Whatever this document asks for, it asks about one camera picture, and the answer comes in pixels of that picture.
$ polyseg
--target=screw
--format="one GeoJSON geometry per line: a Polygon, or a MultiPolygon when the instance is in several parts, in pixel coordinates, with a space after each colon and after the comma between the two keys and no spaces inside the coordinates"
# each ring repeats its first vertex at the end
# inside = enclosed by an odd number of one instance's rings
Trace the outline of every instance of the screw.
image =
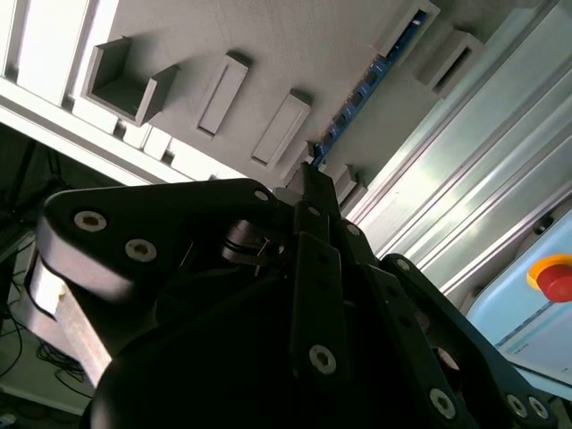
{"type": "Polygon", "coordinates": [[[525,406],[523,405],[523,403],[520,401],[519,398],[517,398],[514,395],[507,395],[507,402],[509,403],[510,407],[517,416],[522,418],[528,417],[528,412],[526,411],[525,406]]]}
{"type": "Polygon", "coordinates": [[[125,253],[138,262],[151,262],[157,257],[155,246],[142,239],[129,240],[125,245],[125,253]]]}
{"type": "Polygon", "coordinates": [[[549,214],[546,214],[533,225],[533,232],[536,235],[541,235],[543,232],[548,230],[553,223],[554,218],[549,214]]]}
{"type": "Polygon", "coordinates": [[[399,268],[401,268],[403,271],[409,271],[409,264],[407,262],[405,262],[403,259],[398,259],[396,261],[396,264],[399,268]]]}
{"type": "Polygon", "coordinates": [[[543,418],[544,420],[548,420],[548,417],[550,415],[548,414],[548,410],[541,403],[541,401],[539,401],[537,398],[529,396],[528,403],[530,403],[530,406],[533,408],[534,412],[538,415],[538,417],[543,418]]]}
{"type": "Polygon", "coordinates": [[[76,226],[83,231],[97,232],[107,226],[107,220],[96,212],[79,212],[73,216],[76,226]]]}
{"type": "Polygon", "coordinates": [[[330,375],[336,371],[336,358],[328,348],[316,344],[310,349],[310,362],[315,369],[324,375],[330,375]]]}
{"type": "Polygon", "coordinates": [[[348,224],[348,231],[351,232],[353,235],[359,235],[359,229],[356,225],[350,223],[348,224]]]}
{"type": "Polygon", "coordinates": [[[455,418],[455,415],[457,414],[455,411],[455,406],[444,391],[435,388],[431,389],[429,391],[429,399],[431,400],[433,406],[442,414],[443,417],[448,420],[455,418]]]}
{"type": "Polygon", "coordinates": [[[254,195],[257,196],[258,199],[262,199],[263,201],[268,201],[268,196],[262,190],[255,190],[254,195]]]}

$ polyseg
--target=emergency stop button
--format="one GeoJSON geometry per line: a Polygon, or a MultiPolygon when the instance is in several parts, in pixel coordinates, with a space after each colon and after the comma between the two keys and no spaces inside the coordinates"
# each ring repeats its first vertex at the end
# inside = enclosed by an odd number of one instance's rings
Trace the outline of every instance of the emergency stop button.
{"type": "Polygon", "coordinates": [[[572,301],[572,257],[556,255],[537,261],[528,271],[527,280],[552,302],[572,301]]]}
{"type": "Polygon", "coordinates": [[[550,301],[572,301],[572,266],[553,265],[544,268],[538,274],[536,282],[550,301]]]}

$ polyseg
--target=cable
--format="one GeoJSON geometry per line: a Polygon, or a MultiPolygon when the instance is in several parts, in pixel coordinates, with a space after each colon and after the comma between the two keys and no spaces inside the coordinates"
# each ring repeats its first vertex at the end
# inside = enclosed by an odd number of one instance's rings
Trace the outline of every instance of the cable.
{"type": "Polygon", "coordinates": [[[77,360],[73,359],[72,357],[69,357],[65,353],[62,353],[62,351],[58,350],[57,348],[51,346],[50,344],[42,340],[39,340],[39,343],[40,345],[36,351],[36,356],[38,359],[48,362],[59,368],[54,373],[54,376],[57,379],[57,381],[63,384],[68,389],[70,389],[71,391],[74,391],[85,398],[91,399],[89,395],[71,387],[60,376],[61,373],[66,373],[78,383],[85,382],[86,374],[83,371],[83,368],[81,367],[80,363],[77,360]]]}
{"type": "MultiPolygon", "coordinates": [[[[24,246],[23,248],[19,248],[18,250],[16,250],[13,255],[10,255],[10,257],[15,257],[16,255],[19,255],[21,252],[23,252],[24,250],[26,250],[27,248],[29,248],[32,244],[34,244],[34,240],[32,240],[30,243],[28,243],[26,246],[24,246]]],[[[26,273],[26,270],[21,270],[21,272],[18,273],[26,273]]]]}
{"type": "MultiPolygon", "coordinates": [[[[1,248],[5,248],[6,246],[9,246],[11,243],[14,243],[15,241],[17,241],[20,237],[21,237],[21,228],[18,228],[18,231],[16,233],[14,233],[14,235],[10,239],[6,240],[6,242],[2,245],[1,248]]],[[[20,252],[19,249],[14,250],[10,255],[5,257],[4,260],[18,255],[19,252],[20,252]]]]}
{"type": "Polygon", "coordinates": [[[16,288],[16,290],[17,290],[19,293],[21,293],[21,288],[23,287],[21,284],[18,284],[18,283],[16,283],[16,282],[11,282],[11,284],[12,284],[12,286],[13,286],[14,288],[16,288]]]}
{"type": "Polygon", "coordinates": [[[83,396],[84,398],[88,398],[89,400],[92,400],[93,398],[89,395],[86,395],[84,392],[82,391],[78,391],[77,389],[72,388],[68,383],[66,383],[64,380],[62,380],[59,376],[59,374],[63,372],[62,369],[58,369],[57,371],[55,371],[54,375],[55,378],[57,379],[58,382],[60,382],[61,384],[63,384],[65,387],[67,387],[68,389],[70,389],[71,391],[75,391],[78,395],[83,396]]]}
{"type": "Polygon", "coordinates": [[[2,332],[0,334],[0,338],[5,337],[7,335],[10,335],[11,333],[15,333],[16,331],[19,331],[19,330],[20,330],[20,328],[16,328],[16,329],[12,329],[11,331],[8,331],[8,332],[2,332]]]}

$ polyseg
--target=silver bolt head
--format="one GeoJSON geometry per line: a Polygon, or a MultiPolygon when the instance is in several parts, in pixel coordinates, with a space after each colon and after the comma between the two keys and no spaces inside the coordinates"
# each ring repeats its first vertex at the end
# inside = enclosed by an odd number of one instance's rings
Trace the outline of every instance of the silver bolt head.
{"type": "Polygon", "coordinates": [[[348,225],[348,231],[353,235],[359,235],[359,228],[352,223],[348,225]]]}
{"type": "Polygon", "coordinates": [[[107,220],[102,214],[89,210],[77,213],[73,216],[73,222],[78,228],[88,232],[98,232],[107,226],[107,220]]]}
{"type": "Polygon", "coordinates": [[[455,415],[457,414],[455,405],[444,391],[436,388],[431,389],[431,391],[429,391],[429,399],[443,417],[448,420],[455,418],[455,415]]]}
{"type": "Polygon", "coordinates": [[[127,256],[137,262],[151,262],[157,257],[157,249],[147,240],[129,240],[125,245],[127,256]]]}
{"type": "Polygon", "coordinates": [[[328,348],[316,344],[310,349],[309,356],[312,366],[321,374],[331,375],[336,372],[336,358],[328,348]]]}
{"type": "Polygon", "coordinates": [[[401,268],[403,271],[409,271],[409,264],[407,262],[405,262],[403,259],[398,259],[396,261],[396,264],[399,268],[401,268]]]}
{"type": "Polygon", "coordinates": [[[530,396],[528,397],[528,403],[530,404],[534,412],[538,415],[538,417],[544,420],[548,420],[550,414],[548,412],[548,409],[546,409],[546,407],[541,403],[541,401],[539,401],[537,398],[533,398],[532,396],[530,396]]]}
{"type": "Polygon", "coordinates": [[[268,199],[270,199],[265,192],[263,192],[262,190],[255,190],[254,195],[258,198],[258,199],[262,199],[263,201],[268,201],[268,199]]]}
{"type": "Polygon", "coordinates": [[[507,395],[507,402],[510,408],[515,412],[515,414],[522,418],[528,417],[528,411],[526,411],[525,405],[514,395],[507,395]]]}

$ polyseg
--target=blue circuit board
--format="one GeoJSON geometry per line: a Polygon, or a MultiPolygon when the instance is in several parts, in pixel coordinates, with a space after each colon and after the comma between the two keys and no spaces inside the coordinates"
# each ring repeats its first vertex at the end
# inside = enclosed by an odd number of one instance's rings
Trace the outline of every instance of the blue circuit board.
{"type": "Polygon", "coordinates": [[[382,82],[387,72],[408,47],[409,42],[416,35],[426,17],[427,14],[425,12],[418,11],[413,20],[411,20],[409,25],[401,34],[400,38],[398,38],[387,57],[378,55],[375,57],[372,64],[367,67],[366,73],[359,81],[358,85],[353,89],[344,106],[333,117],[332,123],[328,127],[322,139],[315,144],[315,158],[312,162],[314,167],[319,167],[324,161],[333,145],[340,138],[341,134],[353,122],[361,108],[382,82]]]}

